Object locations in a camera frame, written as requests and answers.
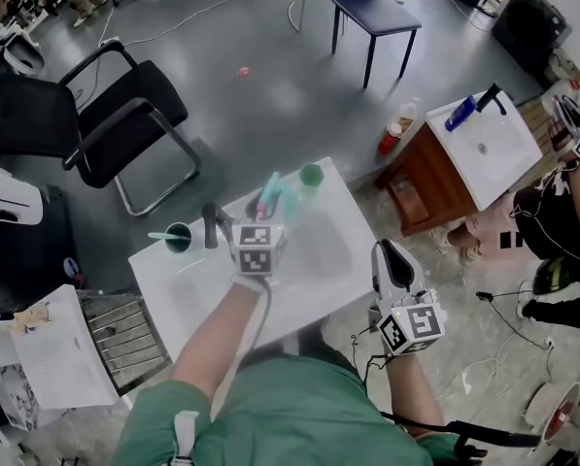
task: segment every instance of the black faucet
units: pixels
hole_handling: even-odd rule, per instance
[[[486,109],[486,106],[491,102],[491,100],[494,100],[495,103],[499,106],[501,115],[507,116],[505,107],[503,107],[501,101],[498,98],[496,98],[496,96],[499,94],[500,91],[501,91],[500,86],[496,83],[493,83],[493,85],[490,88],[488,88],[488,91],[482,95],[482,98],[480,98],[477,101],[477,107],[475,108],[475,110],[478,113],[481,113],[484,109]]]
[[[226,213],[221,207],[212,202],[205,204],[203,209],[201,209],[201,217],[203,217],[203,226],[205,228],[206,249],[215,249],[219,246],[219,240],[216,236],[216,227],[219,228],[229,244],[233,243],[233,233],[231,232],[233,217]]]

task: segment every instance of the green t-shirt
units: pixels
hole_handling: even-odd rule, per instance
[[[176,453],[175,415],[197,411],[195,466],[403,465],[456,462],[454,435],[415,442],[386,421],[360,381],[307,357],[274,359],[240,372],[214,422],[196,387],[164,382],[142,390],[113,466],[160,466]]]

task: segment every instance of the wooden cabinet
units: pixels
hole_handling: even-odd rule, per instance
[[[456,167],[427,124],[375,183],[391,195],[404,236],[477,212]]]

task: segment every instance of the loudspeaker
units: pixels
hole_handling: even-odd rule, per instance
[[[546,0],[510,0],[493,35],[529,73],[541,75],[551,51],[570,34],[562,14]]]

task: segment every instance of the gray floor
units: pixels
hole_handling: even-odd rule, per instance
[[[106,37],[122,41],[151,37],[184,17],[221,0],[123,0]],[[79,258],[89,286],[122,287],[133,282],[126,258],[146,246],[146,234],[172,221],[190,221],[206,201],[229,202],[261,184],[274,170],[296,169],[302,163],[331,155],[347,181],[387,162],[374,156],[384,124],[394,109],[413,97],[430,110],[499,82],[516,101],[539,92],[537,85],[495,42],[477,30],[447,0],[408,0],[419,18],[419,31],[405,77],[395,82],[407,37],[378,41],[369,88],[361,89],[368,37],[349,23],[336,56],[330,55],[333,8],[329,0],[308,0],[304,27],[296,34],[287,22],[290,0],[237,0],[194,18],[156,41],[129,48],[138,60],[153,60],[171,79],[190,111],[184,123],[188,139],[203,156],[199,179],[182,188],[158,212],[132,218],[117,190],[85,186],[75,172],[63,173],[58,161],[19,158],[8,161],[14,173],[33,183],[54,183],[70,198]],[[74,30],[68,11],[40,27],[34,35],[49,63],[48,77],[62,77],[95,47],[111,8],[106,6],[88,25]],[[237,76],[242,67],[250,74]],[[119,58],[102,60],[98,91],[125,69]],[[79,84],[85,99],[93,86],[91,68]],[[185,162],[170,140],[163,140],[126,171],[126,184],[141,201],[159,193],[185,171]],[[370,186],[355,192],[378,237],[399,239],[399,224],[386,193]],[[487,304],[474,297],[478,289],[516,290],[534,264],[479,264],[463,268],[454,256],[443,257],[425,236],[403,240],[429,271],[450,321],[448,335],[421,354],[435,392],[441,393],[466,365],[495,357],[510,336],[509,328]],[[498,301],[513,322],[514,298]],[[353,305],[332,317],[326,338],[351,355],[350,335],[365,324],[365,306]],[[580,332],[569,328],[526,325],[541,341],[548,333],[557,347],[551,356],[553,377],[580,378]],[[358,366],[370,352],[380,351],[377,338],[360,340]],[[458,376],[440,401],[447,419],[473,420],[510,430],[524,429],[521,411],[540,383],[547,380],[546,355],[514,337],[499,359],[495,382],[487,378],[493,362],[474,366]],[[384,374],[373,371],[370,396],[382,409],[389,406]],[[127,410],[77,411],[38,430],[27,444],[47,461],[60,454],[80,454],[89,464],[105,464]],[[550,452],[498,449],[486,464],[542,464]]]

